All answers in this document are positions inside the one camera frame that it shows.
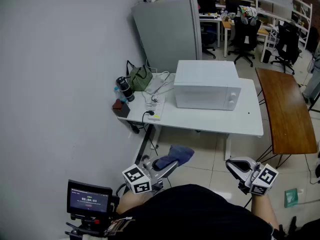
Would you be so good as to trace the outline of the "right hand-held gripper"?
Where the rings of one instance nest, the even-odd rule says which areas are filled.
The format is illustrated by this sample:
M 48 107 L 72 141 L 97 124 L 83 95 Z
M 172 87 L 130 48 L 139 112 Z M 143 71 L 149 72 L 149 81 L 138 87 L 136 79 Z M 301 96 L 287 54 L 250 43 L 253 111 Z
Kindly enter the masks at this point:
M 268 163 L 257 163 L 250 157 L 239 156 L 226 160 L 226 168 L 239 180 L 238 188 L 245 194 L 265 196 L 279 172 Z

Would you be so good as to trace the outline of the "blue cleaning cloth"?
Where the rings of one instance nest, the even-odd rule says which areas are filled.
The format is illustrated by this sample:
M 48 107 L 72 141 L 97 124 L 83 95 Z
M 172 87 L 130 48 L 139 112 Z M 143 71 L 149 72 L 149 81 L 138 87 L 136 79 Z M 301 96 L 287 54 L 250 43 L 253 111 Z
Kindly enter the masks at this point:
M 181 146 L 181 145 L 171 145 L 168 155 L 162 156 L 159 158 L 154 166 L 162 170 L 168 165 L 170 165 L 173 162 L 178 162 L 177 166 L 181 166 L 185 163 L 187 163 L 192 156 L 194 155 L 195 151 L 189 147 Z

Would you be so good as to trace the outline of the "white microwave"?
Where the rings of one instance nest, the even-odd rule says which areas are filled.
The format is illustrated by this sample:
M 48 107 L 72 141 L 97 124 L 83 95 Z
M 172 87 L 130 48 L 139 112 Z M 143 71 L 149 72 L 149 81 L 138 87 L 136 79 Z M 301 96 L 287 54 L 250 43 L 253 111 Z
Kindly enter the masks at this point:
M 232 61 L 178 61 L 173 84 L 178 108 L 233 111 L 241 89 Z

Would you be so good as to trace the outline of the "person's left forearm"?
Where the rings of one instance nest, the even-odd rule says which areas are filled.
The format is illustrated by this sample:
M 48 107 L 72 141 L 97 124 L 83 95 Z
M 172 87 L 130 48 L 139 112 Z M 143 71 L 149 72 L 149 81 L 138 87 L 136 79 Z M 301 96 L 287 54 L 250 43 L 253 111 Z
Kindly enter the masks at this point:
M 151 197 L 152 194 L 150 192 L 134 194 L 129 190 L 120 198 L 116 212 L 121 215 L 134 207 L 141 206 Z

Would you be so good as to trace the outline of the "black power plug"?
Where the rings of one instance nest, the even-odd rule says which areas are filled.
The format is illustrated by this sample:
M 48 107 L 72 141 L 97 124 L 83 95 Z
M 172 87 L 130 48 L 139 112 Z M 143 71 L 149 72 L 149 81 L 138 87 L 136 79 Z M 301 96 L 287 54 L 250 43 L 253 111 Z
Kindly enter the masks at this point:
M 149 114 L 149 115 L 153 116 L 153 115 L 155 114 L 155 112 L 152 111 L 152 110 L 148 110 L 148 111 L 146 111 L 146 112 L 143 113 L 143 115 L 142 115 L 142 128 L 143 128 L 144 130 L 145 130 L 144 116 L 145 116 L 146 114 Z

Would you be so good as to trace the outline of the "green plastic dustpan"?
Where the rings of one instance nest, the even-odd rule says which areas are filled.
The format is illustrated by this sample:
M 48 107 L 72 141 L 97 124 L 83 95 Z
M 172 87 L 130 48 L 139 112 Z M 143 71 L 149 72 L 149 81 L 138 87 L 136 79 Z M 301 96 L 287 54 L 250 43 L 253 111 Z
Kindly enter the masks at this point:
M 284 192 L 284 207 L 289 208 L 299 203 L 298 189 L 293 188 Z

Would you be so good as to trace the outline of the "person's black shirt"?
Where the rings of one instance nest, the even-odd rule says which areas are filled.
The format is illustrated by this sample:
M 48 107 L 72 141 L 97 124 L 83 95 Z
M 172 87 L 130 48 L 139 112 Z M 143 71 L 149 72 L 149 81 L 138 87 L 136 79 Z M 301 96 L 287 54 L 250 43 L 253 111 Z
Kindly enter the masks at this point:
M 274 240 L 279 230 L 217 193 L 187 184 L 166 189 L 116 218 L 110 240 Z

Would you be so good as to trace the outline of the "black and red box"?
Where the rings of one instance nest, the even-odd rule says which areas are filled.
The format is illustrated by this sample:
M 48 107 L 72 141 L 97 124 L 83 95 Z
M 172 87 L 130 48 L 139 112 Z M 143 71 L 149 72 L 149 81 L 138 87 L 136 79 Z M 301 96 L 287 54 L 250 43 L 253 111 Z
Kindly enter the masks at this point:
M 115 103 L 112 105 L 112 111 L 117 117 L 127 118 L 131 110 L 125 101 L 116 99 Z

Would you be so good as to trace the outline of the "curved wooden table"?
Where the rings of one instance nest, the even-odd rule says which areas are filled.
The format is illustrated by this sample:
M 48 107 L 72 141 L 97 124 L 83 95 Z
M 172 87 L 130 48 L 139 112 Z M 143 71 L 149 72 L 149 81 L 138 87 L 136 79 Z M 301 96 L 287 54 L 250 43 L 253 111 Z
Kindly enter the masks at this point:
M 270 127 L 271 146 L 258 158 L 273 153 L 280 156 L 276 168 L 292 155 L 314 154 L 318 146 L 310 113 L 295 78 L 286 73 L 255 69 L 264 100 Z

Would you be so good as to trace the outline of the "small black monitor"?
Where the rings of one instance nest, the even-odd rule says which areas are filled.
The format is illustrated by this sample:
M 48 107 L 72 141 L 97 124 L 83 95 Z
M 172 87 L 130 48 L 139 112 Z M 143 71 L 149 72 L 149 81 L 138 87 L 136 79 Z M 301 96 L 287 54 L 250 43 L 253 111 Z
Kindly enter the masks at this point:
M 110 213 L 113 190 L 69 180 L 67 184 L 67 213 L 87 217 L 103 217 Z

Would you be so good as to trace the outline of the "black thermos bottle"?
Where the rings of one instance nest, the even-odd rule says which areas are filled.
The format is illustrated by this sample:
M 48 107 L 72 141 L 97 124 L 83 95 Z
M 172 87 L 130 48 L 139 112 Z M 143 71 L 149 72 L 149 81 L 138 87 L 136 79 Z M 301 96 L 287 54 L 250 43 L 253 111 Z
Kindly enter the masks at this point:
M 129 103 L 135 99 L 133 90 L 127 82 L 127 77 L 125 76 L 118 77 L 116 79 L 116 84 Z

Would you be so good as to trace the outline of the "clear water bottle blue cap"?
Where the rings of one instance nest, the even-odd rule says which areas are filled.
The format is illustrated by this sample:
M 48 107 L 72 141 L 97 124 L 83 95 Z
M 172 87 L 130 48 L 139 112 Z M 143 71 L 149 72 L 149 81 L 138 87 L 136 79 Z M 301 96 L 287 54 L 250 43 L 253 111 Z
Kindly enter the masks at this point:
M 123 92 L 119 89 L 118 86 L 114 88 L 114 93 L 117 99 L 119 99 L 121 102 L 127 102 L 127 98 L 123 94 Z

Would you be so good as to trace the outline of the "black office chair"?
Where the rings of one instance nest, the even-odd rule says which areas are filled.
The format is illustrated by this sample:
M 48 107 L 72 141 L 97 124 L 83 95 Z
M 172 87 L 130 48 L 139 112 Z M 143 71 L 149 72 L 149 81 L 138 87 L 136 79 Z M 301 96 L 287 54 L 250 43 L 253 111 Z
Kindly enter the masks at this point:
M 299 32 L 295 25 L 292 23 L 284 22 L 278 26 L 278 43 L 276 44 L 276 50 L 278 55 L 275 56 L 275 60 L 272 60 L 270 64 L 280 64 L 283 67 L 283 72 L 286 73 L 286 69 L 291 70 L 292 75 L 295 74 L 293 65 L 297 61 L 300 53 L 299 49 Z
M 250 67 L 253 67 L 253 62 L 250 59 L 255 56 L 251 52 L 257 47 L 257 35 L 261 27 L 261 21 L 256 18 L 247 19 L 246 24 L 242 21 L 241 17 L 234 18 L 235 36 L 231 44 L 235 47 L 235 50 L 229 50 L 227 55 L 235 54 L 237 57 L 234 59 L 234 64 L 240 58 L 244 58 L 248 61 Z
M 202 52 L 210 55 L 213 59 L 216 59 L 216 55 L 214 51 L 214 43 L 217 40 L 217 34 L 213 30 L 213 26 L 211 24 L 201 23 L 200 24 L 200 33 L 201 33 L 201 48 Z

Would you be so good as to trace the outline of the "white office desk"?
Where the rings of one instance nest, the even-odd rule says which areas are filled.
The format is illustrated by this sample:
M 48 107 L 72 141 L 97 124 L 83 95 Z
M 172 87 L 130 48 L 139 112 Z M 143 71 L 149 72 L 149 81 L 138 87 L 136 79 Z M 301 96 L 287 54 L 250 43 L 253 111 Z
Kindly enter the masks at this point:
M 222 18 L 219 16 L 209 16 L 209 15 L 200 15 L 199 16 L 200 22 L 209 22 L 216 24 L 216 31 L 217 31 L 217 47 L 221 46 L 221 26 L 222 26 Z

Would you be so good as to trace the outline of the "colourful patterned jacket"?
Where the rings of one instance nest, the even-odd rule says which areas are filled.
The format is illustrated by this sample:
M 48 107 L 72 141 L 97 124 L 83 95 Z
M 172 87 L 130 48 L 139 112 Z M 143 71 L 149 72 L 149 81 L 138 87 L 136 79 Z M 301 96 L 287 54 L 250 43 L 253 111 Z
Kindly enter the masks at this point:
M 258 13 L 254 7 L 239 5 L 237 10 L 244 25 L 255 26 L 257 24 Z

